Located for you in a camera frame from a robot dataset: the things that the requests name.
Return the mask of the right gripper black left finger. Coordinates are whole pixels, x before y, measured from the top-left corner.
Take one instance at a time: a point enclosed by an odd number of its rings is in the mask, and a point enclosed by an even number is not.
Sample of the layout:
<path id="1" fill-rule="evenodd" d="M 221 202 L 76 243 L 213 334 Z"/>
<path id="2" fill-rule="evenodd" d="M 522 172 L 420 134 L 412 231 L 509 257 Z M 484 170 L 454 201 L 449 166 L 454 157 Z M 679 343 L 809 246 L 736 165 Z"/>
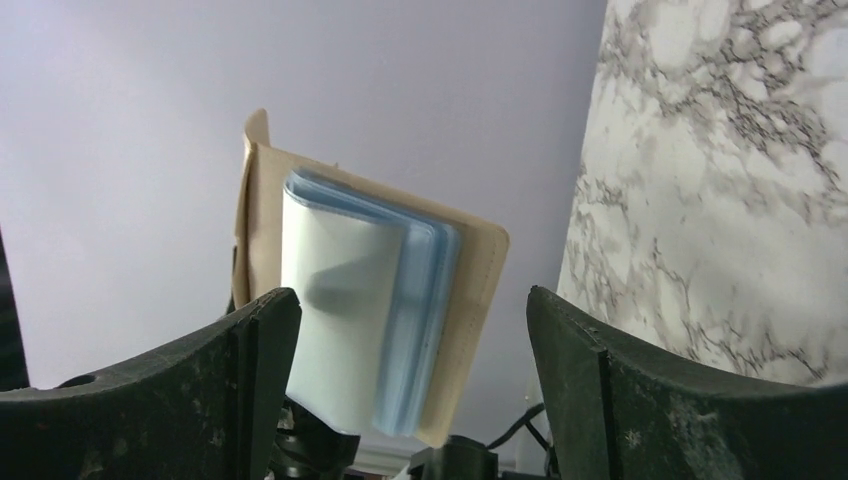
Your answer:
<path id="1" fill-rule="evenodd" d="M 261 479 L 301 319 L 276 288 L 50 390 L 1 396 L 5 479 Z"/>

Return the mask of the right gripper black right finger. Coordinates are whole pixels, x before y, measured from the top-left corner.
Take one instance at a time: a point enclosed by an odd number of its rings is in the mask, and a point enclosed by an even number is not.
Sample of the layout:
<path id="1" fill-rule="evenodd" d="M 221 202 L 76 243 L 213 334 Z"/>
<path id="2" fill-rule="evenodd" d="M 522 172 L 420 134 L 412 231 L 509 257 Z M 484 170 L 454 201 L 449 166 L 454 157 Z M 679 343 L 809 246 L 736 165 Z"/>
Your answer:
<path id="1" fill-rule="evenodd" d="M 565 479 L 843 479 L 847 389 L 696 363 L 533 287 L 526 318 Z"/>

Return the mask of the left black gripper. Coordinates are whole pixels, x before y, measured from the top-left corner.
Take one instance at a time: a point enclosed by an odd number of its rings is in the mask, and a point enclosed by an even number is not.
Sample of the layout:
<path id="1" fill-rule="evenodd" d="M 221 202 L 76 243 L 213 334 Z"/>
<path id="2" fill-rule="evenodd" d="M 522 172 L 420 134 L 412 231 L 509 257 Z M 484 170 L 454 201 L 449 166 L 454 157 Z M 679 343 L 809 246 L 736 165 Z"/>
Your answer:
<path id="1" fill-rule="evenodd" d="M 377 479 L 353 468 L 360 438 L 332 430 L 297 403 L 284 402 L 268 466 L 270 479 Z M 395 479 L 495 479 L 497 455 L 457 435 L 412 455 Z"/>

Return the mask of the beige leather card holder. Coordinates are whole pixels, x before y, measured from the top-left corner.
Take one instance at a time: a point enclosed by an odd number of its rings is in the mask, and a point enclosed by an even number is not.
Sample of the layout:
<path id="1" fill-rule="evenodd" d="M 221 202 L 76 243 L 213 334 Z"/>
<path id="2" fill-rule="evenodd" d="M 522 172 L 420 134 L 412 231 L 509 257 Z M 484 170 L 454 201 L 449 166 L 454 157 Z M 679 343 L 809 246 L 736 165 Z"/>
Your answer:
<path id="1" fill-rule="evenodd" d="M 235 221 L 232 300 L 241 307 L 281 285 L 282 189 L 305 169 L 358 193 L 385 200 L 454 226 L 462 244 L 432 377 L 417 430 L 410 436 L 431 447 L 449 435 L 459 399 L 505 263 L 510 240 L 490 221 L 415 196 L 339 167 L 274 148 L 268 116 L 251 114 L 244 125 L 245 160 Z"/>

